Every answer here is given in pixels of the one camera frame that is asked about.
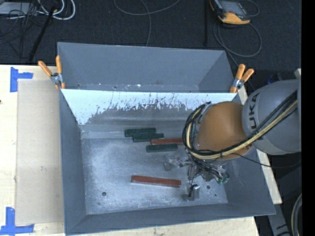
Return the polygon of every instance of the wooden plank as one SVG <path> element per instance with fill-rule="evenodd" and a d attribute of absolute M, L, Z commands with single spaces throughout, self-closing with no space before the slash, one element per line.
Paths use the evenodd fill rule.
<path fill-rule="evenodd" d="M 245 101 L 247 100 L 247 97 L 248 97 L 246 90 L 245 90 L 245 87 L 242 86 L 238 93 L 239 93 L 242 104 L 244 104 Z M 262 164 L 270 165 L 269 158 L 268 158 L 266 153 L 261 152 L 260 150 L 257 149 L 257 154 L 258 154 L 259 160 Z M 278 186 L 277 186 L 275 176 L 274 176 L 272 169 L 270 167 L 267 167 L 267 166 L 262 166 L 262 170 L 264 172 L 266 182 L 267 182 L 267 185 L 269 188 L 270 196 L 271 196 L 273 203 L 275 205 L 282 204 L 282 198 L 281 198 L 281 195 L 280 195 L 280 192 L 279 192 L 279 189 L 278 189 Z"/>

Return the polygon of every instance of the power cord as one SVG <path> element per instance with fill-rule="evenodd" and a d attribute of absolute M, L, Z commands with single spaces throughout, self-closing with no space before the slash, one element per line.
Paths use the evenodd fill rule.
<path fill-rule="evenodd" d="M 241 2 L 241 1 L 248 1 L 248 2 L 251 2 L 257 9 L 257 12 L 255 14 L 252 14 L 252 15 L 248 15 L 249 17 L 255 17 L 257 16 L 259 13 L 260 13 L 260 9 L 258 7 L 258 5 L 253 2 L 252 0 L 238 0 L 237 2 Z M 234 52 L 233 50 L 229 49 L 223 42 L 223 38 L 221 36 L 221 32 L 220 32 L 220 27 L 219 27 L 219 20 L 217 20 L 213 26 L 213 35 L 216 39 L 216 41 L 226 50 L 227 54 L 230 56 L 230 58 L 232 59 L 232 61 L 235 63 L 236 67 L 238 67 L 238 63 L 235 61 L 235 59 L 233 58 L 232 55 L 235 55 L 235 56 L 239 56 L 239 57 L 243 57 L 243 58 L 252 58 L 254 56 L 256 56 L 260 51 L 261 51 L 261 48 L 262 48 L 262 38 L 261 38 L 261 35 L 258 31 L 258 29 L 252 24 L 252 23 L 248 23 L 252 28 L 253 30 L 255 31 L 255 33 L 257 34 L 258 36 L 258 40 L 259 40 L 259 47 L 257 49 L 257 51 L 253 54 L 250 54 L 250 55 L 243 55 L 243 54 L 240 54 L 240 53 L 237 53 L 237 52 Z M 248 83 L 249 85 L 251 86 L 252 90 L 255 91 L 255 88 L 254 86 L 251 84 L 251 82 L 248 80 Z"/>
<path fill-rule="evenodd" d="M 132 16 L 146 16 L 148 15 L 149 16 L 149 33 L 148 33 L 148 38 L 147 38 L 147 43 L 146 43 L 146 46 L 149 45 L 149 40 L 150 40 L 150 35 L 151 35 L 151 15 L 154 14 L 154 13 L 158 13 L 158 12 L 162 12 L 162 11 L 165 11 L 167 9 L 170 9 L 172 8 L 173 6 L 175 6 L 177 3 L 179 3 L 181 0 L 177 0 L 176 2 L 174 2 L 172 5 L 168 6 L 168 7 L 165 7 L 165 8 L 162 8 L 162 9 L 159 9 L 159 10 L 155 10 L 155 11 L 149 11 L 148 7 L 146 6 L 146 4 L 140 0 L 142 2 L 142 4 L 145 6 L 147 12 L 146 13 L 131 13 L 131 12 L 128 12 L 128 11 L 125 11 L 125 10 L 122 10 L 121 8 L 118 7 L 117 5 L 117 2 L 116 0 L 114 0 L 114 5 L 115 7 L 120 10 L 121 12 L 125 13 L 125 14 L 128 14 L 128 15 L 132 15 Z"/>

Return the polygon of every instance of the black cable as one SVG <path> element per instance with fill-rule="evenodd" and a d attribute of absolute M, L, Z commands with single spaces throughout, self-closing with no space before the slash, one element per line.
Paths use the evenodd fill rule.
<path fill-rule="evenodd" d="M 255 14 L 253 14 L 253 15 L 248 15 L 249 17 L 255 17 L 255 16 L 257 16 L 260 13 L 259 6 L 255 2 L 253 2 L 252 0 L 238 0 L 237 2 L 240 2 L 240 1 L 249 1 L 249 2 L 251 2 L 252 4 L 254 4 L 256 6 L 257 12 Z M 258 29 L 253 24 L 249 23 L 249 25 L 254 29 L 254 31 L 258 35 L 259 47 L 258 47 L 258 50 L 254 54 L 243 55 L 243 54 L 236 53 L 236 52 L 234 52 L 231 49 L 226 47 L 226 45 L 223 42 L 223 38 L 221 36 L 221 33 L 220 33 L 220 28 L 218 26 L 218 22 L 219 22 L 219 20 L 216 21 L 214 26 L 213 26 L 213 35 L 214 35 L 215 39 L 217 40 L 217 42 L 226 50 L 227 54 L 232 59 L 232 61 L 235 63 L 236 67 L 238 67 L 239 64 L 235 61 L 235 59 L 233 58 L 232 54 L 234 54 L 236 56 L 239 56 L 239 57 L 243 57 L 243 58 L 252 58 L 252 57 L 256 56 L 261 51 L 262 38 L 261 38 L 261 35 L 260 35 Z M 252 88 L 252 90 L 255 91 L 255 87 L 252 85 L 252 83 L 249 80 L 247 82 L 250 85 L 250 87 Z"/>
<path fill-rule="evenodd" d="M 238 154 L 238 153 L 231 153 L 231 154 L 238 155 L 238 156 L 240 156 L 240 157 L 242 157 L 242 158 L 244 158 L 244 159 L 246 159 L 246 160 L 249 160 L 249 161 L 251 161 L 251 162 L 253 162 L 253 163 L 260 164 L 260 165 L 262 165 L 262 166 L 266 166 L 266 167 L 269 167 L 269 168 L 272 168 L 272 169 L 293 168 L 293 167 L 299 165 L 299 164 L 302 162 L 302 160 L 300 159 L 297 163 L 294 163 L 294 164 L 291 164 L 291 165 L 287 165 L 287 166 L 271 166 L 271 165 L 267 165 L 267 164 L 260 163 L 260 162 L 258 162 L 258 161 L 255 161 L 255 160 L 253 160 L 253 159 L 250 159 L 250 158 L 245 157 L 245 156 L 243 156 L 243 155 L 240 155 L 240 154 Z"/>
<path fill-rule="evenodd" d="M 215 22 L 215 24 L 213 26 L 213 35 L 214 35 L 215 39 L 217 40 L 217 42 L 229 53 L 229 55 L 234 54 L 236 56 L 243 57 L 243 58 L 252 58 L 252 57 L 256 56 L 261 51 L 261 48 L 262 48 L 261 35 L 260 35 L 259 31 L 257 30 L 257 28 L 253 24 L 248 23 L 258 35 L 259 47 L 258 47 L 258 50 L 254 54 L 243 55 L 243 54 L 239 54 L 239 53 L 236 53 L 236 52 L 232 51 L 231 49 L 227 48 L 227 46 L 223 43 L 223 38 L 221 36 L 220 27 L 218 26 L 219 23 L 220 23 L 219 20 L 217 20 Z"/>

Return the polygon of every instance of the wooden table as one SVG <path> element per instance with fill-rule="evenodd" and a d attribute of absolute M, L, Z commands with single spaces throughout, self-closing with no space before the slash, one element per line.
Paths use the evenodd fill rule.
<path fill-rule="evenodd" d="M 42 106 L 49 105 L 51 101 L 58 101 L 58 94 L 54 91 L 55 88 L 51 80 L 47 77 L 47 75 L 41 70 L 39 66 L 24 66 L 24 65 L 0 65 L 0 127 L 1 127 L 1 135 L 0 135 L 0 226 L 5 224 L 5 208 L 12 207 L 16 209 L 16 214 L 20 215 L 19 219 L 16 221 L 16 225 L 23 225 L 23 217 L 22 209 L 23 207 L 19 207 L 19 203 L 17 203 L 19 196 L 17 195 L 16 188 L 19 184 L 19 178 L 17 177 L 17 172 L 25 172 L 26 169 L 19 169 L 17 165 L 17 141 L 18 138 L 18 93 L 19 92 L 10 92 L 10 69 L 11 67 L 19 70 L 19 73 L 22 72 L 31 72 L 33 73 L 33 78 L 29 80 L 29 85 L 35 86 L 39 92 L 42 89 L 46 90 L 51 87 L 50 97 L 45 97 L 42 99 L 32 98 L 32 95 L 29 97 L 29 101 L 34 101 L 34 103 L 38 103 L 39 100 L 43 100 L 46 102 L 42 102 Z M 50 66 L 51 71 L 54 73 L 57 71 L 56 67 Z M 245 102 L 247 95 L 244 87 L 239 91 L 240 97 Z M 33 115 L 33 120 L 35 120 L 36 116 L 42 116 L 49 112 L 49 110 L 45 111 L 44 109 L 25 109 L 26 111 L 35 111 Z M 52 124 L 56 123 L 57 127 L 59 126 L 59 120 L 51 120 Z M 42 135 L 45 135 L 45 132 L 48 132 L 50 137 L 48 139 L 59 139 L 59 130 L 55 128 L 57 132 L 51 132 L 53 130 L 52 126 L 49 128 L 42 124 L 41 132 Z M 30 126 L 29 130 L 25 130 L 27 132 L 34 132 L 33 128 Z M 44 141 L 43 143 L 37 143 L 34 145 L 34 153 L 37 153 L 36 148 L 40 148 L 41 151 L 45 150 L 46 153 L 41 155 L 41 159 L 39 160 L 50 160 L 52 154 L 49 154 L 49 150 L 55 149 L 51 145 L 47 145 Z M 269 164 L 268 157 L 265 153 L 258 152 L 260 161 L 264 164 Z M 28 164 L 29 171 L 33 171 L 34 174 L 34 166 L 31 162 Z M 40 169 L 42 172 L 46 170 L 45 167 L 42 166 Z M 282 200 L 278 191 L 278 187 L 276 185 L 273 172 L 271 168 L 264 167 L 264 174 L 266 177 L 266 181 L 270 190 L 271 197 L 273 199 L 274 204 L 281 204 Z M 41 212 L 45 215 L 49 210 L 50 213 L 53 213 L 54 205 L 53 201 L 47 198 L 47 192 L 50 190 L 50 184 L 47 181 L 43 181 L 43 177 L 40 176 L 40 173 L 34 174 L 34 183 L 40 184 L 39 188 L 31 188 L 33 193 L 30 190 L 25 190 L 25 198 L 27 195 L 37 195 L 46 197 L 45 202 L 38 201 L 38 204 L 33 204 L 34 210 L 38 211 L 41 209 Z M 64 235 L 63 233 L 63 215 L 57 216 L 54 219 L 55 221 L 45 221 L 41 223 L 35 223 L 34 232 L 29 235 Z M 188 223 L 181 225 L 172 225 L 172 226 L 163 226 L 163 227 L 153 227 L 153 228 L 143 228 L 143 229 L 133 229 L 133 230 L 123 230 L 123 231 L 113 231 L 107 233 L 97 233 L 93 234 L 95 236 L 204 236 L 204 235 L 212 235 L 212 236 L 258 236 L 259 233 L 257 231 L 257 227 L 253 217 L 246 218 L 235 218 L 235 219 L 226 219 L 226 220 L 218 220 L 218 221 L 209 221 L 209 222 L 197 222 L 197 223 Z"/>

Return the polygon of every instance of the white cable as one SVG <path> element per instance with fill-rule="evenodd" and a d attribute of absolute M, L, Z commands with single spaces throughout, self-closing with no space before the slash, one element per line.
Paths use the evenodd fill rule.
<path fill-rule="evenodd" d="M 45 9 L 45 7 L 42 5 L 42 3 L 41 3 L 40 0 L 37 0 L 37 1 L 38 1 L 38 3 L 40 4 L 40 8 L 44 11 L 44 12 L 38 11 L 38 13 L 48 15 L 48 14 L 49 14 L 49 11 Z M 61 8 L 59 11 L 53 13 L 53 15 L 57 15 L 57 14 L 59 14 L 59 13 L 61 13 L 61 12 L 63 11 L 63 9 L 64 9 L 64 0 L 61 0 L 61 2 L 62 2 L 62 4 L 63 4 L 63 5 L 62 5 L 62 8 Z"/>
<path fill-rule="evenodd" d="M 48 15 L 49 12 L 48 12 L 48 10 L 46 10 L 45 7 L 41 4 L 41 1 L 40 1 L 40 0 L 37 0 L 37 1 L 38 1 L 38 3 L 40 4 L 40 8 L 44 11 L 44 12 L 42 12 L 42 11 L 38 11 L 38 12 L 41 13 L 41 14 Z M 53 13 L 53 18 L 58 19 L 58 20 L 69 20 L 69 19 L 73 18 L 74 15 L 75 15 L 75 10 L 76 10 L 76 8 L 75 8 L 75 3 L 74 3 L 73 0 L 70 0 L 71 3 L 72 3 L 73 12 L 72 12 L 72 14 L 71 14 L 69 17 L 62 18 L 62 17 L 57 17 L 57 16 L 56 16 L 57 14 L 60 14 L 60 13 L 64 10 L 64 0 L 61 0 L 61 1 L 62 1 L 62 4 L 63 4 L 63 5 L 62 5 L 62 8 L 61 8 L 59 11 Z"/>
<path fill-rule="evenodd" d="M 58 20 L 69 20 L 69 19 L 74 17 L 74 15 L 75 15 L 75 3 L 74 3 L 73 0 L 70 0 L 70 1 L 72 3 L 72 8 L 73 8 L 72 14 L 69 17 L 67 17 L 67 18 L 58 18 L 58 17 L 53 16 L 55 19 L 58 19 Z"/>

